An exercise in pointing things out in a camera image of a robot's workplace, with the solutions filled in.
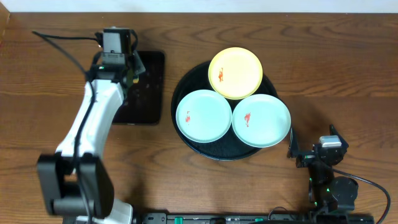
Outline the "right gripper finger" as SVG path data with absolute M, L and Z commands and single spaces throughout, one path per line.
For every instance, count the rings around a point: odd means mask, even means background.
M 331 136 L 338 136 L 340 139 L 340 142 L 342 145 L 347 145 L 347 142 L 344 140 L 344 138 L 338 133 L 338 131 L 336 130 L 336 128 L 334 127 L 333 124 L 329 125 L 329 130 L 330 130 L 330 135 Z
M 290 152 L 299 152 L 299 143 L 298 143 L 297 135 L 295 133 L 294 128 L 290 129 L 289 151 Z

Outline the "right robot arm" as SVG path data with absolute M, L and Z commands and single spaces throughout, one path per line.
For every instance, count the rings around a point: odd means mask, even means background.
M 329 130 L 329 135 L 320 137 L 311 150 L 303 151 L 294 129 L 291 129 L 287 157 L 296 159 L 297 168 L 308 169 L 308 199 L 316 210 L 325 213 L 353 211 L 358 183 L 350 177 L 336 177 L 333 171 L 333 167 L 343 160 L 349 144 L 332 124 Z

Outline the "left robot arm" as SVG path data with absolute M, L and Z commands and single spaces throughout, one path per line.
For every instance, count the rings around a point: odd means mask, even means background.
M 100 52 L 86 71 L 85 95 L 54 154 L 42 154 L 37 172 L 50 215 L 72 223 L 132 223 L 131 204 L 114 196 L 103 165 L 113 119 L 145 68 L 139 54 Z

